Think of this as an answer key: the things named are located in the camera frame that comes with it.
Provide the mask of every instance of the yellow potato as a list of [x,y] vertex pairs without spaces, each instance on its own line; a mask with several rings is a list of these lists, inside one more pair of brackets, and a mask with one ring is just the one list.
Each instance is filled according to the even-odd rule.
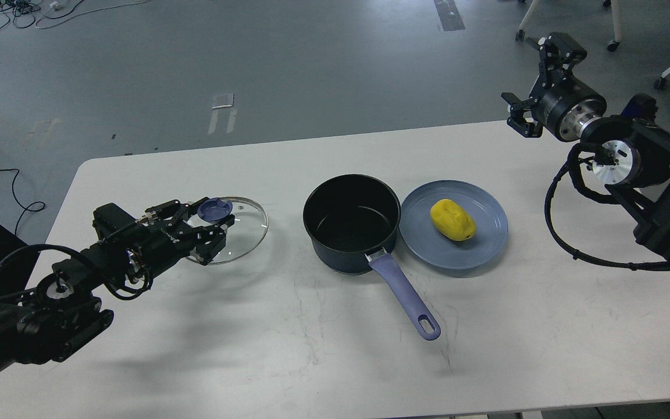
[[455,242],[474,237],[477,227],[474,220],[456,202],[442,199],[430,208],[430,219],[441,234]]

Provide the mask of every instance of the handle hole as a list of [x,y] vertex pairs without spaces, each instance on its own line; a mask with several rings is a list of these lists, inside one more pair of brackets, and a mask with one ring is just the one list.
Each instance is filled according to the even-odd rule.
[[428,319],[428,316],[426,315],[421,315],[420,317],[418,317],[418,323],[420,323],[420,327],[423,328],[423,331],[425,331],[428,334],[436,331],[436,327],[433,326],[433,324]]

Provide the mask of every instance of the caster wheel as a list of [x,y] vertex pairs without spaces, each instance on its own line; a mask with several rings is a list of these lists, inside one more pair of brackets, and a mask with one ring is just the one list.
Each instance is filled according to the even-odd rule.
[[655,80],[655,82],[653,83],[653,88],[655,90],[664,90],[666,82],[667,82],[667,80],[665,79],[665,77],[660,77],[658,80]]

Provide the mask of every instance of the white cable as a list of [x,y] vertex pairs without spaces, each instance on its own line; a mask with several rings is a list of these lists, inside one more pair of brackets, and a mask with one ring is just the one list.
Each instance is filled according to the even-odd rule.
[[101,9],[90,10],[90,11],[88,11],[88,12],[82,12],[82,13],[76,14],[76,15],[74,15],[74,16],[72,16],[72,17],[66,19],[66,20],[64,20],[63,22],[58,22],[57,24],[53,24],[53,26],[45,26],[45,27],[38,26],[38,24],[40,23],[40,21],[43,20],[43,18],[41,17],[40,19],[37,20],[37,22],[35,22],[35,27],[37,27],[38,29],[51,29],[51,27],[59,26],[60,24],[64,24],[64,23],[66,23],[66,22],[68,22],[68,21],[70,21],[70,20],[72,20],[72,19],[74,19],[74,18],[77,18],[77,17],[79,17],[79,16],[84,16],[85,14],[95,13],[95,12],[99,12],[99,11],[102,11],[102,10],[110,10],[110,9],[122,8],[122,7],[124,7],[124,6],[140,5],[141,3],[146,3],[146,2],[148,2],[148,1],[149,1],[149,0],[135,0],[134,2],[123,3],[122,5],[109,6],[108,8],[101,8]]

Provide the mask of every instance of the blue lid knob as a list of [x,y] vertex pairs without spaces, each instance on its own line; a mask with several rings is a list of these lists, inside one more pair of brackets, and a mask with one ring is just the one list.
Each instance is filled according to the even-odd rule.
[[198,217],[208,223],[215,223],[229,214],[231,214],[231,201],[225,202],[221,198],[211,198],[198,207]]

